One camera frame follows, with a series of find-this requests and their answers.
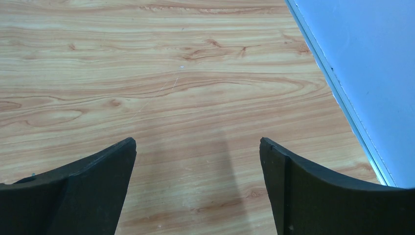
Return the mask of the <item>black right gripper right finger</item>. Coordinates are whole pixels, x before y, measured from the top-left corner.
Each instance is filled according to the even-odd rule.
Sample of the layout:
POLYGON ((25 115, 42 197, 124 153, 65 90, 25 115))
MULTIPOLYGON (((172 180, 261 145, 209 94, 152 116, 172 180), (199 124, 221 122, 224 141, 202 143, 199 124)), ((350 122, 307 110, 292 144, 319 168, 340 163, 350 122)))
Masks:
POLYGON ((260 161, 280 235, 412 235, 415 191, 352 178, 262 138, 260 161))

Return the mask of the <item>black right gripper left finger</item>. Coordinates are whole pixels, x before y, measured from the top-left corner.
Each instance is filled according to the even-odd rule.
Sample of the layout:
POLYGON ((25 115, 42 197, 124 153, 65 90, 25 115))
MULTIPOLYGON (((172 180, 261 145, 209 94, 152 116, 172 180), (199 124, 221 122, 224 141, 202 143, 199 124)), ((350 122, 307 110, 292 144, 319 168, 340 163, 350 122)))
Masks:
POLYGON ((129 137, 56 169, 0 186, 3 235, 113 235, 136 159, 129 137))

